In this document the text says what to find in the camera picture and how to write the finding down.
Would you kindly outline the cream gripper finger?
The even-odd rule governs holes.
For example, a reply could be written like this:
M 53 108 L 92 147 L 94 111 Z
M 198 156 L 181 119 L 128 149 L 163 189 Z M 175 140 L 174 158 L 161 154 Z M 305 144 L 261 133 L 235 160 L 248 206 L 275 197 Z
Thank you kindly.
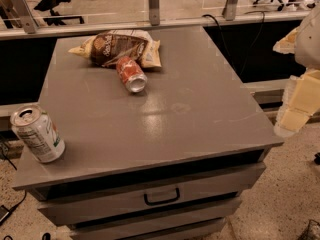
M 308 69 L 291 76 L 285 87 L 274 132 L 280 137 L 297 133 L 320 110 L 320 71 Z
M 295 41 L 298 28 L 291 30 L 285 37 L 277 41 L 273 50 L 281 54 L 293 54 L 295 52 Z

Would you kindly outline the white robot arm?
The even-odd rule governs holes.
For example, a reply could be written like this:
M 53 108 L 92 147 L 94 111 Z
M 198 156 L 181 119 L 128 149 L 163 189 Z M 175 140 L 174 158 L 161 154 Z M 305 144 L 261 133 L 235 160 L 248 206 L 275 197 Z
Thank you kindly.
M 320 5 L 277 41 L 273 50 L 293 54 L 295 61 L 306 68 L 301 76 L 289 78 L 276 117 L 274 132 L 290 137 L 320 110 Z

